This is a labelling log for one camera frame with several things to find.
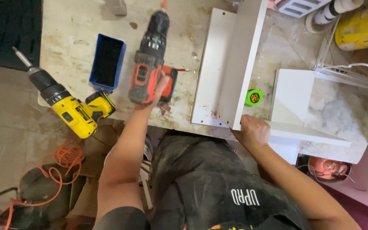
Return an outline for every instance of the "person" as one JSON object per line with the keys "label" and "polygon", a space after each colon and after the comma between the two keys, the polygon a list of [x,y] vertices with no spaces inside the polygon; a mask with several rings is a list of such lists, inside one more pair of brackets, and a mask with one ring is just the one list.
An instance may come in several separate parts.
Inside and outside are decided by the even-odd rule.
{"label": "person", "polygon": [[[162,73],[156,99],[168,80]],[[249,173],[225,140],[169,131],[152,157],[154,208],[146,220],[138,177],[157,101],[136,106],[106,160],[95,230],[360,229],[321,186],[271,149],[270,126],[248,115],[232,133],[274,185]]]}

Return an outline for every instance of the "white wire rack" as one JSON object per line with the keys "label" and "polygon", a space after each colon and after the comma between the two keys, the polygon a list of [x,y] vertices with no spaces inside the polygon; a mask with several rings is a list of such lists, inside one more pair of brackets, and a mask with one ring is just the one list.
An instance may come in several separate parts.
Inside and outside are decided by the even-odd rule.
{"label": "white wire rack", "polygon": [[367,63],[349,63],[345,58],[340,58],[340,63],[336,63],[333,59],[331,46],[336,50],[339,49],[335,44],[334,39],[334,34],[339,20],[340,16],[336,18],[335,23],[330,30],[325,33],[325,38],[322,42],[313,70],[319,73],[317,77],[321,79],[368,88]]}

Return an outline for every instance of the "floor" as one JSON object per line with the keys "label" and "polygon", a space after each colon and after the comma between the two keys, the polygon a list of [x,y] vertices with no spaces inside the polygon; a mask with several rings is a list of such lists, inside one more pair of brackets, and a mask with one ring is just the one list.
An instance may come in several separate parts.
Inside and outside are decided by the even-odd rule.
{"label": "floor", "polygon": [[[25,72],[0,67],[0,191],[18,186],[26,162],[39,163],[67,139],[78,139],[51,108],[40,106],[37,98],[38,92]],[[104,124],[122,127],[123,121],[104,119],[99,125]],[[149,127],[148,133],[154,146],[157,146],[158,138],[164,131]],[[85,154],[109,151],[109,145],[114,144],[120,133],[110,136],[98,132],[96,135],[106,145],[92,138],[86,139]],[[248,170],[258,175],[256,162],[247,151],[237,142],[230,144]],[[1,196],[0,209],[5,209],[9,198],[14,197],[14,193]]]}

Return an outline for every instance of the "drill bit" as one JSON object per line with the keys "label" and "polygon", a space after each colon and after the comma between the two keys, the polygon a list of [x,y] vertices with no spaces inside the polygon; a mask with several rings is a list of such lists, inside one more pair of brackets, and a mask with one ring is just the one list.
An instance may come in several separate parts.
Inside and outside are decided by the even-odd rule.
{"label": "drill bit", "polygon": [[15,54],[18,56],[19,59],[21,59],[21,61],[28,67],[30,68],[32,66],[32,63],[25,57],[25,55],[23,55],[23,53],[21,53],[21,51],[19,51],[17,48],[15,48],[14,46],[12,47],[12,49],[15,51]]}

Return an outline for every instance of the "tape measure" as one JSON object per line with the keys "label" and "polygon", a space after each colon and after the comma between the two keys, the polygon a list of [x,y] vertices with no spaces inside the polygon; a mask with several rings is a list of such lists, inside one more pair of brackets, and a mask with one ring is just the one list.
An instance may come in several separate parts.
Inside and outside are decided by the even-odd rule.
{"label": "tape measure", "polygon": [[256,106],[260,103],[263,92],[258,90],[248,90],[247,98],[245,99],[245,104],[250,106]]}

